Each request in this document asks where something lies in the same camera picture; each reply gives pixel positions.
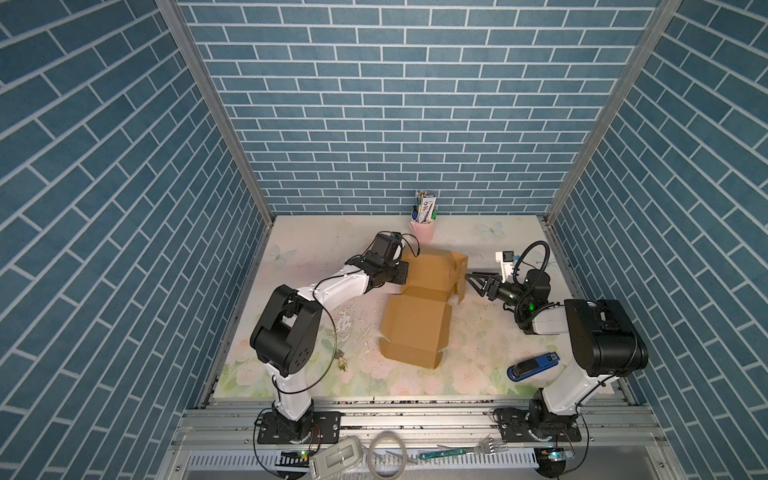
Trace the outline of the brown cardboard paper box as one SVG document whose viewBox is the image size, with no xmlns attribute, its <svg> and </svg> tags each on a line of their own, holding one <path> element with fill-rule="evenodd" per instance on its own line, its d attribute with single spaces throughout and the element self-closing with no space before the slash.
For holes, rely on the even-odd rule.
<svg viewBox="0 0 768 480">
<path fill-rule="evenodd" d="M 452 300 L 466 293 L 468 256 L 450 250 L 406 252 L 406 283 L 389 297 L 380 327 L 381 354 L 393 361 L 435 369 L 449 343 Z"/>
</svg>

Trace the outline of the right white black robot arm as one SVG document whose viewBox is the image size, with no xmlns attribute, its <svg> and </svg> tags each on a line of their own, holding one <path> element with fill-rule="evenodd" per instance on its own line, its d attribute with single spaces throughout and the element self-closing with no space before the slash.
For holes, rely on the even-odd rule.
<svg viewBox="0 0 768 480">
<path fill-rule="evenodd" d="M 546 268 L 550 245 L 538 240 L 521 254 L 500 251 L 498 274 L 471 272 L 465 278 L 482 297 L 499 301 L 527 335 L 569 338 L 573 359 L 549 385 L 538 389 L 525 409 L 493 411 L 503 441 L 580 440 L 582 407 L 598 389 L 644 369 L 648 349 L 622 304 L 613 299 L 552 301 Z"/>
</svg>

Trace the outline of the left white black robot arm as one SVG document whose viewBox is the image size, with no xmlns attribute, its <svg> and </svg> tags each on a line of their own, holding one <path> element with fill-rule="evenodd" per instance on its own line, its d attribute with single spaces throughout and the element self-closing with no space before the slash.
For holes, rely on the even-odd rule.
<svg viewBox="0 0 768 480">
<path fill-rule="evenodd" d="M 420 244 L 409 242 L 400 232 L 380 231 L 337 273 L 306 287 L 280 285 L 272 292 L 249 345 L 268 372 L 279 419 L 301 426 L 312 417 L 313 386 L 304 368 L 313 354 L 321 320 L 330 320 L 331 312 L 343 303 L 387 283 L 403 285 L 408 274 L 406 250 L 418 255 Z"/>
</svg>

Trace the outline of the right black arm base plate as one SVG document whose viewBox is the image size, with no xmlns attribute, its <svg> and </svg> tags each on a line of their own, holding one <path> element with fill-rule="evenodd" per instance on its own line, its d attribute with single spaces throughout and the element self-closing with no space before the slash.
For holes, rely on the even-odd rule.
<svg viewBox="0 0 768 480">
<path fill-rule="evenodd" d="M 576 443 L 582 440 L 576 415 L 531 413 L 528 410 L 503 407 L 495 409 L 492 418 L 505 443 L 544 443 L 555 440 Z"/>
</svg>

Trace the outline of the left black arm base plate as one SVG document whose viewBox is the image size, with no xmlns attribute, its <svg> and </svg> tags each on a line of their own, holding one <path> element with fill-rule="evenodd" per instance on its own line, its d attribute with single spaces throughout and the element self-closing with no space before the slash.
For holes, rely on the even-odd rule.
<svg viewBox="0 0 768 480">
<path fill-rule="evenodd" d="M 341 418 L 339 411 L 310 409 L 299 420 L 290 420 L 269 409 L 257 420 L 256 442 L 261 445 L 335 444 L 339 440 Z"/>
</svg>

